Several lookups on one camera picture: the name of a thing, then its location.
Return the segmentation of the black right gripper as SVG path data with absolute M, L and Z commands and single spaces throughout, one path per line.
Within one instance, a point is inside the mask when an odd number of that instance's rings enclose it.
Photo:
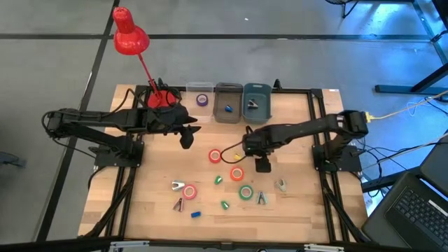
M 271 153 L 266 147 L 266 138 L 262 132 L 246 128 L 242 137 L 242 149 L 245 156 L 255 160 L 255 170 L 258 173 L 270 173 L 272 171 L 268 155 Z

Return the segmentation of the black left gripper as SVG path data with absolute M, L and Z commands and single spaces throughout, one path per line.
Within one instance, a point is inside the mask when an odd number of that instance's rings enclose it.
M 180 144 L 183 149 L 189 149 L 193 144 L 193 134 L 198 132 L 201 126 L 189 126 L 196 123 L 197 119 L 189 116 L 183 105 L 176 105 L 172 108 L 161 108 L 157 112 L 158 122 L 164 126 L 166 133 L 180 134 Z

